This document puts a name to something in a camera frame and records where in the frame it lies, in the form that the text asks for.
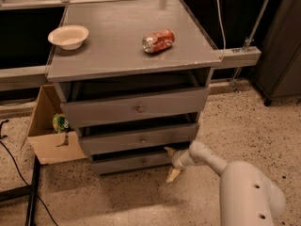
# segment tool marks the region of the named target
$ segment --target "cabinet top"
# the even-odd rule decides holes
[[[89,30],[82,47],[56,47],[48,68],[51,82],[212,67],[220,60],[180,0],[134,0],[69,5],[64,25]],[[144,36],[162,29],[175,34],[173,46],[147,54]]]

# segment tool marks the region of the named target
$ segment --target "concrete floor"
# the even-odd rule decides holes
[[[270,107],[246,81],[233,93],[215,84],[200,118],[198,140],[226,160],[260,168],[284,192],[287,206],[275,225],[301,225],[301,104],[276,101]],[[34,153],[25,141],[34,103],[0,106],[10,119],[3,142],[30,182]],[[23,186],[0,147],[0,191]],[[189,168],[166,184],[168,167],[99,178],[86,159],[43,166],[39,194],[58,225],[219,225],[219,178],[207,167]],[[0,203],[0,225],[24,225],[27,198]],[[54,225],[38,202],[37,225]]]

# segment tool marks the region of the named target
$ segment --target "gray cabinet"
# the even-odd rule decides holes
[[[90,34],[76,51],[55,49],[48,80],[92,169],[104,175],[169,164],[165,146],[183,149],[195,139],[219,64],[181,1],[74,5],[64,20]],[[160,28],[179,42],[148,55],[143,35]]]
[[[283,0],[264,42],[255,81],[272,100],[301,95],[301,0]]]

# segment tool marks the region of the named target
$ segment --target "white cable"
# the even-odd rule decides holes
[[[220,5],[219,5],[219,0],[216,0],[217,2],[217,11],[218,11],[218,20],[219,20],[219,25],[220,25],[220,29],[222,31],[222,36],[223,36],[223,42],[224,42],[224,50],[223,50],[223,56],[221,57],[221,61],[223,60],[224,56],[225,56],[225,50],[226,50],[226,39],[225,39],[225,33],[224,33],[224,27],[223,27],[223,23],[222,23],[222,17],[220,15]]]

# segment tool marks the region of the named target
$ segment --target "open drawer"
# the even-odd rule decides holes
[[[86,155],[94,155],[190,141],[196,135],[197,124],[179,115],[90,127],[79,143]]]
[[[119,153],[107,153],[92,156],[92,169],[96,174],[111,174],[129,170],[138,170],[163,166],[171,163],[171,157],[165,146],[182,150],[188,148],[189,141],[164,146],[135,149]]]
[[[76,82],[61,108],[74,128],[199,112],[209,92],[203,75],[189,70]]]

